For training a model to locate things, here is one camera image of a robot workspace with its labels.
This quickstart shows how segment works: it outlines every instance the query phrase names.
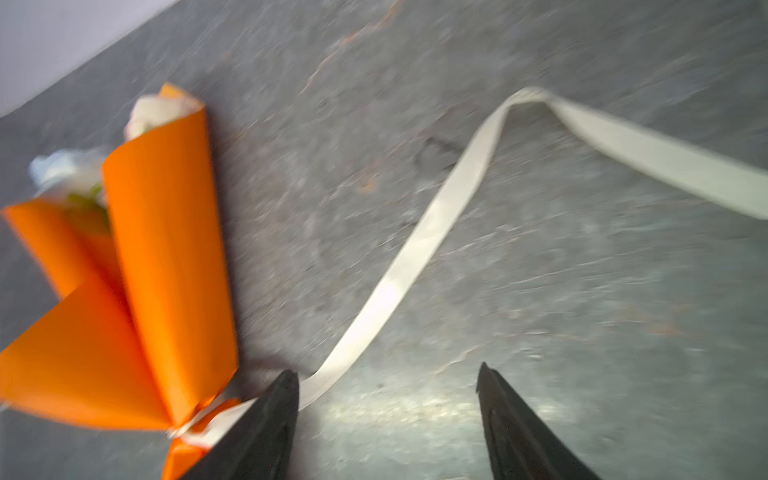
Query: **white ribbon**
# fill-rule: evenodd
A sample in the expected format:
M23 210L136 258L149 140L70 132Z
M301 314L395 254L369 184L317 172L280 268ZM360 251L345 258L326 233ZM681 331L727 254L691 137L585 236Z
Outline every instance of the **white ribbon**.
M451 174L357 317L319 370L300 384L299 410L317 400L362 355L432 258L477 191L496 149L509 108L542 102L576 136L603 154L670 185L761 220L768 218L768 173L732 158L668 137L629 121L523 88L483 121ZM192 445L212 447L255 399L216 415L200 433L177 434Z

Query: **gray countertop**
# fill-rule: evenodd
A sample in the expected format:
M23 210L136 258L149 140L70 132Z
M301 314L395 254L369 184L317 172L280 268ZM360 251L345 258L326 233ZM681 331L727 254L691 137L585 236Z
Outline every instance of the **gray countertop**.
M136 97L207 102L242 368L316 369L479 122L538 84L768 167L768 26L746 0L183 0L0 119L0 200ZM357 364L301 412L293 480L491 478L498 369L601 477L768 468L768 224L516 108L485 182ZM0 227L0 346L55 304ZM159 433L5 410L0 477L159 478Z

